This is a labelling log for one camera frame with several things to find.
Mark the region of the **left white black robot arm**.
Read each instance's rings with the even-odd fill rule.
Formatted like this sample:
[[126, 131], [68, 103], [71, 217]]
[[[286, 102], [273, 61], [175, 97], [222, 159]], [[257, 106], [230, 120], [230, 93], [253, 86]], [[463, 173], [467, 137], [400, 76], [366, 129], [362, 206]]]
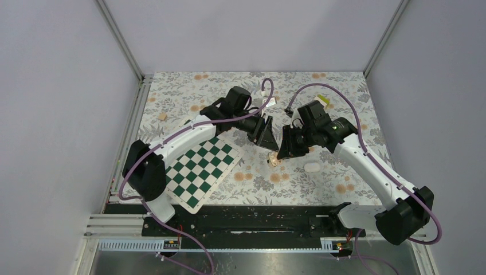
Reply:
[[122, 184], [129, 184], [139, 194], [138, 199], [156, 220], [155, 226], [163, 235], [172, 235], [178, 227], [178, 221], [173, 217], [175, 209], [164, 194], [166, 167], [196, 145], [232, 128], [245, 132], [255, 145], [278, 151], [272, 132], [272, 117], [262, 115], [272, 99], [273, 92], [270, 91], [262, 105], [251, 112], [251, 94], [234, 86], [225, 97], [204, 107], [184, 127], [158, 141], [145, 143], [136, 140], [130, 145], [121, 172]]

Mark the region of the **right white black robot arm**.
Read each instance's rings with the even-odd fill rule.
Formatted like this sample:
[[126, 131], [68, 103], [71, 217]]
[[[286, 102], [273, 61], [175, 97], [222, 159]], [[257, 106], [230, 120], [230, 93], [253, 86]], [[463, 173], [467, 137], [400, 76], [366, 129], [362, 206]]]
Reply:
[[343, 236], [350, 229], [377, 231], [393, 245], [410, 240], [432, 217], [433, 192], [417, 188], [379, 158], [361, 139], [358, 129], [347, 119], [332, 120], [318, 102], [298, 109], [298, 125], [282, 127], [283, 139], [278, 159], [305, 156], [310, 147], [327, 149], [347, 163], [375, 192], [380, 206], [342, 203], [331, 211], [328, 227]]

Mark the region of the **beige earbud charging case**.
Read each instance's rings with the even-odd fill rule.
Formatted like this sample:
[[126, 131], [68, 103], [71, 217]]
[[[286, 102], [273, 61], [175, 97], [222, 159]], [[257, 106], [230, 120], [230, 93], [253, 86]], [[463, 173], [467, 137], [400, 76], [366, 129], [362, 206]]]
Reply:
[[277, 167], [282, 163], [282, 160], [277, 158], [277, 152], [271, 152], [268, 154], [267, 163], [270, 167]]

